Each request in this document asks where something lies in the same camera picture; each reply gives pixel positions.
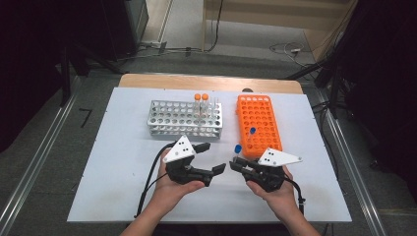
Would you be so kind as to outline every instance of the person's left hand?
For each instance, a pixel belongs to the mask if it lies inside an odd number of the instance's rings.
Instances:
[[[164,151],[160,156],[158,177],[166,173],[166,165],[162,159],[168,154],[168,152],[169,149]],[[156,181],[152,198],[150,199],[145,210],[152,210],[152,213],[157,213],[160,217],[163,217],[172,211],[185,195],[193,193],[204,186],[205,184],[201,181],[192,181],[185,185],[181,185],[171,181],[169,176],[166,175]]]

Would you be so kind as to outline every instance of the gray test tube rack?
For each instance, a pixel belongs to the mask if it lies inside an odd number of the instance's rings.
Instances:
[[[148,127],[153,136],[220,138],[221,103],[153,100]]]

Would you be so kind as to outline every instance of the wooden desk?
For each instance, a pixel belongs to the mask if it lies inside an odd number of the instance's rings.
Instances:
[[[284,151],[303,157],[302,162],[289,165],[288,169],[307,199],[307,219],[351,221],[310,103],[297,82],[179,75],[121,78],[119,88],[110,97],[68,221],[130,222],[134,219],[154,156],[167,142],[172,142],[149,133],[147,120],[153,99],[187,101],[194,99],[195,92],[219,98],[224,124],[221,139],[209,141],[210,149],[196,155],[192,164],[211,169],[227,163],[239,142],[236,99],[245,88],[257,93],[268,91]],[[208,140],[202,138],[195,142]],[[149,189],[145,205],[153,188]],[[242,175],[227,166],[208,188],[185,196],[162,222],[273,223],[276,217],[248,189]]]
[[[358,0],[224,0],[221,21],[304,29],[316,60],[321,60],[350,20]],[[205,0],[206,20],[217,20],[221,0]]]

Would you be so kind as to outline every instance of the human hand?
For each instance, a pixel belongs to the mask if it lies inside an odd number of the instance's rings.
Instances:
[[[162,159],[168,153],[169,149],[164,151],[160,157],[158,177],[166,174],[166,164]],[[201,181],[192,181],[181,185],[171,181],[168,176],[164,176],[156,182],[153,195],[144,211],[152,211],[163,217],[172,211],[185,195],[193,193],[204,186],[205,184]]]
[[[286,166],[282,166],[285,174],[292,180],[292,175]],[[280,189],[267,193],[261,186],[253,181],[246,182],[255,195],[267,201],[267,204],[280,220],[286,215],[291,215],[298,210],[294,199],[294,187],[288,181],[284,181]]]

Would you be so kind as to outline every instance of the white tabletop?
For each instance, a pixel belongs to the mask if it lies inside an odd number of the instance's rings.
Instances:
[[[232,171],[228,164],[239,140],[235,110],[241,92],[158,88],[114,89],[69,213],[69,222],[130,222],[134,219],[156,154],[173,142],[149,134],[150,102],[154,99],[193,101],[196,92],[219,98],[223,130],[221,139],[210,141],[210,149],[197,154],[191,164],[202,169],[221,163],[227,166],[223,174],[213,178],[209,187],[184,197],[162,222],[277,222],[266,202],[255,196],[242,175]],[[307,200],[306,218],[309,221],[351,221],[307,96],[267,95],[272,101],[283,151],[303,157],[302,162],[288,165],[288,169]]]

